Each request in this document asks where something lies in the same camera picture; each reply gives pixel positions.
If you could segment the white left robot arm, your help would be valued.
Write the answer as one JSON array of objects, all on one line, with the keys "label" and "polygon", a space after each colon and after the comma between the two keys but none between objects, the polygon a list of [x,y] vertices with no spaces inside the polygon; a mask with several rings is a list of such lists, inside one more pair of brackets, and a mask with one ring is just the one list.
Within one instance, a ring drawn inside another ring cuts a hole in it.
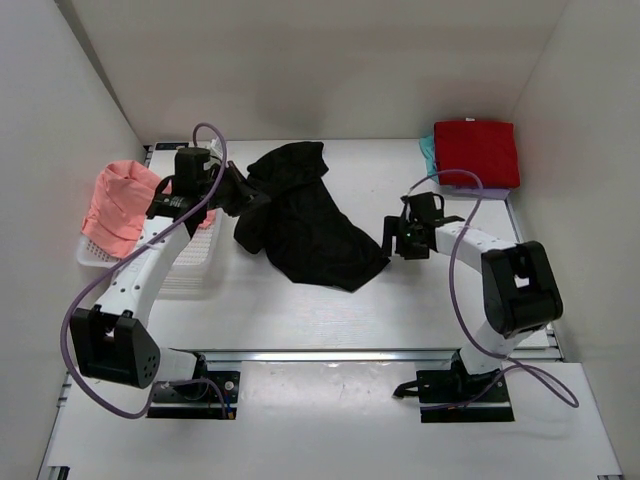
[{"label": "white left robot arm", "polygon": [[266,205],[231,162],[208,148],[179,148],[174,172],[156,188],[135,257],[119,267],[108,289],[69,319],[79,372],[84,377],[145,389],[181,384],[203,368],[198,354],[159,347],[147,330],[149,314],[175,260],[211,210],[230,217]]}]

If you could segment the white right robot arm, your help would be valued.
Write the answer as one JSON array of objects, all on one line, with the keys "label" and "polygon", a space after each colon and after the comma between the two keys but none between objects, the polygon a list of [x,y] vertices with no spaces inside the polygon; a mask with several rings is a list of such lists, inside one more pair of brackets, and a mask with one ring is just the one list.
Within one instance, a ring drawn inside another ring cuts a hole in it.
[{"label": "white right robot arm", "polygon": [[462,388],[493,380],[513,350],[563,314],[563,302],[541,243],[514,243],[489,235],[459,216],[444,214],[444,198],[427,192],[404,196],[398,216],[383,224],[382,250],[405,260],[449,257],[449,288],[457,260],[481,275],[485,321],[451,361]]}]

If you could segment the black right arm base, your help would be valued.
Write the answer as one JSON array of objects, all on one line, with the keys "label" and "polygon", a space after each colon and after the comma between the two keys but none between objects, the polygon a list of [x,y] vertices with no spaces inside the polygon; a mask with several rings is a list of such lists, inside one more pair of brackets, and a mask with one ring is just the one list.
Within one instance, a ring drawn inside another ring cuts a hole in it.
[{"label": "black right arm base", "polygon": [[423,424],[515,421],[501,369],[471,375],[460,360],[447,370],[418,370],[414,380],[394,390],[393,397],[417,398]]}]

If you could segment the black t-shirt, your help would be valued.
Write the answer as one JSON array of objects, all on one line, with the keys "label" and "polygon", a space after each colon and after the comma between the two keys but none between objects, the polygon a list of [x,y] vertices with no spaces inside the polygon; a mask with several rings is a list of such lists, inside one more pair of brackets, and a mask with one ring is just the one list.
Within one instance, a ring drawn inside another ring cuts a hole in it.
[{"label": "black t-shirt", "polygon": [[355,292],[390,260],[334,202],[323,151],[319,141],[288,143],[250,164],[248,182],[270,202],[238,218],[234,239],[294,283]]}]

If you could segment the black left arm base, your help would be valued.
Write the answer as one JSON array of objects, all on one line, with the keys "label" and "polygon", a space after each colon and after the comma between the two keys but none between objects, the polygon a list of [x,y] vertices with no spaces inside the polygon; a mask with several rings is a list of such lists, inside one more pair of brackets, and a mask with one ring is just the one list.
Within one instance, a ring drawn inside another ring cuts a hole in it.
[{"label": "black left arm base", "polygon": [[195,378],[208,383],[169,386],[158,390],[146,417],[174,420],[223,420],[237,418],[241,387],[239,363],[214,363],[198,355]]}]

